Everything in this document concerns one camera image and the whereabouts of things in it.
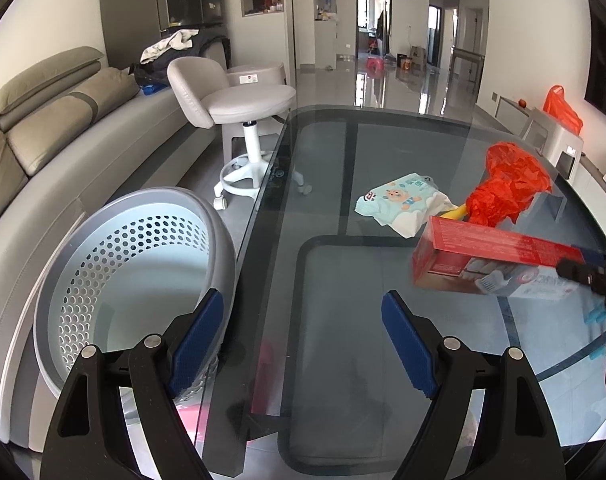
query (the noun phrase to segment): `shelf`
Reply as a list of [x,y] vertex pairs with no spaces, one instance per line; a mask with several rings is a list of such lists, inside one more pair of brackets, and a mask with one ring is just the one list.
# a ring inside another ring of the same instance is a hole
[[250,16],[265,16],[266,14],[280,14],[285,12],[284,10],[270,10],[270,12],[250,12],[249,14],[244,14],[244,18],[249,18]]

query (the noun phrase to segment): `toothbrush package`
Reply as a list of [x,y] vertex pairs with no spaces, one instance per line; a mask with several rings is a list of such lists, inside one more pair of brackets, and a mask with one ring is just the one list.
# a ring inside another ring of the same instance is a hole
[[521,233],[431,217],[412,256],[414,285],[510,298],[560,300],[578,284],[560,278],[562,258],[580,249]]

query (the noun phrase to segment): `stool backrest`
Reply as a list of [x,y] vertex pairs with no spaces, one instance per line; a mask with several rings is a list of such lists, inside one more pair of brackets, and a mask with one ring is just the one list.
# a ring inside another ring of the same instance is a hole
[[204,57],[179,57],[167,67],[167,79],[188,121],[197,128],[214,126],[200,100],[229,87],[223,67]]

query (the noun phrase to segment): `orange plastic bag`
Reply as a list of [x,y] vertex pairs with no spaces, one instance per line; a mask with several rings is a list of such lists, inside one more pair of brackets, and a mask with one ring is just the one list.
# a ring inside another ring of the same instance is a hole
[[565,89],[562,86],[552,86],[547,93],[543,111],[550,114],[552,117],[557,118],[560,123],[573,134],[580,135],[583,122],[572,107],[567,104],[567,101],[565,100]]
[[490,146],[485,167],[490,177],[465,202],[471,224],[496,227],[506,218],[516,223],[536,193],[552,190],[545,168],[512,142]]

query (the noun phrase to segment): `glass table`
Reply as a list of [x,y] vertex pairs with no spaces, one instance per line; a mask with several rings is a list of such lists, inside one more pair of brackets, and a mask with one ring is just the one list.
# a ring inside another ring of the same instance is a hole
[[[196,444],[210,471],[393,476],[430,401],[411,385],[382,325],[381,299],[391,289],[473,350],[521,347],[561,445],[571,452],[594,435],[606,419],[606,316],[597,315],[598,297],[579,289],[551,302],[416,288],[411,258],[420,232],[405,239],[354,212],[359,196],[409,173],[429,175],[461,204],[486,178],[487,148],[502,140],[521,144],[495,130],[400,112],[308,107],[292,114],[243,241],[218,370],[204,393],[208,413]],[[312,184],[308,196],[292,182],[294,168]],[[500,228],[606,249],[581,200],[546,168],[553,192]],[[475,391],[451,475],[464,471],[482,402]]]

